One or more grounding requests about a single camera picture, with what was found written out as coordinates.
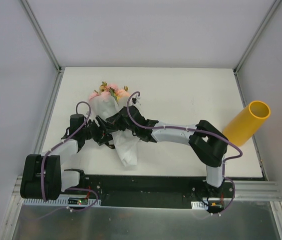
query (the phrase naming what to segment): table surface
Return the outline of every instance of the table surface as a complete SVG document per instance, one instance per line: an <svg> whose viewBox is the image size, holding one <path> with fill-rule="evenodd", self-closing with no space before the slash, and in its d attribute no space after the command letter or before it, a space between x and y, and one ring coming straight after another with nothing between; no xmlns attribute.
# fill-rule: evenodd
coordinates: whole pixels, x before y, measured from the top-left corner
<svg viewBox="0 0 282 240"><path fill-rule="evenodd" d="M242 109L242 101L231 69L67 67L57 95L43 151L60 141L79 101L86 101L101 82L128 86L141 92L138 107L147 119L190 125L207 120L222 130ZM87 106L79 107L86 113ZM225 175L261 178L262 171L252 139L242 147L243 156L229 160ZM226 156L237 155L228 147ZM172 142L139 142L138 165L124 167L115 150L86 141L82 150L64 163L65 168L86 174L139 176L205 176L205 165L187 145Z"/></svg>

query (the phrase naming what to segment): flower bouquet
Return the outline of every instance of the flower bouquet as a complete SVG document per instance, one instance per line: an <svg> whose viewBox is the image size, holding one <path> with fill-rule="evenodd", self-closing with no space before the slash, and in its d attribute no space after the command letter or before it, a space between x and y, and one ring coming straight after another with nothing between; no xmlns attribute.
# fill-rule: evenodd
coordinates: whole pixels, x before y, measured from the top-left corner
<svg viewBox="0 0 282 240"><path fill-rule="evenodd" d="M95 90L89 97L89 103L96 115L106 120L118 113L126 106L130 97L128 87L118 88L116 84L102 82L99 90ZM115 149L124 166L137 165L137 143L139 138L133 136L132 131L116 131L112 133Z"/></svg>

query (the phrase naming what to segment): yellow cylinder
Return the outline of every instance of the yellow cylinder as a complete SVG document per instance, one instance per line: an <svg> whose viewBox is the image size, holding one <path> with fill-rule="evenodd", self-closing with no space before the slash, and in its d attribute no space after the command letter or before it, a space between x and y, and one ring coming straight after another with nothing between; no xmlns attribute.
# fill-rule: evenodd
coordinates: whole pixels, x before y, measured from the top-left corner
<svg viewBox="0 0 282 240"><path fill-rule="evenodd" d="M241 146L253 136L271 115L270 107L262 101L253 101L246 106L223 130L230 142Z"/></svg>

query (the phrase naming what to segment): yellow vase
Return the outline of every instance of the yellow vase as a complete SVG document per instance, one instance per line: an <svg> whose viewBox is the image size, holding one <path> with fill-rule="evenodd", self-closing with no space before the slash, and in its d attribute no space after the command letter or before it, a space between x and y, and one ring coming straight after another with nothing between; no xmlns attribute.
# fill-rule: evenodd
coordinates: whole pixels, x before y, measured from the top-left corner
<svg viewBox="0 0 282 240"><path fill-rule="evenodd" d="M246 106L223 130L230 142L241 146L271 115L270 107L262 101L253 101Z"/></svg>

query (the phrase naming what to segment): cup opening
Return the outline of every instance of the cup opening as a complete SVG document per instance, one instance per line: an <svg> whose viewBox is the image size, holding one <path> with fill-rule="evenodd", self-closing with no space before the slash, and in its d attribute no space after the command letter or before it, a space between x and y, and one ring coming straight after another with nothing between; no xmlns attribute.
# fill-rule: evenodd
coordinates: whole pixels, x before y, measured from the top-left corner
<svg viewBox="0 0 282 240"><path fill-rule="evenodd" d="M259 119L268 118L271 114L270 107L262 101L253 101L249 105L249 109L252 115Z"/></svg>

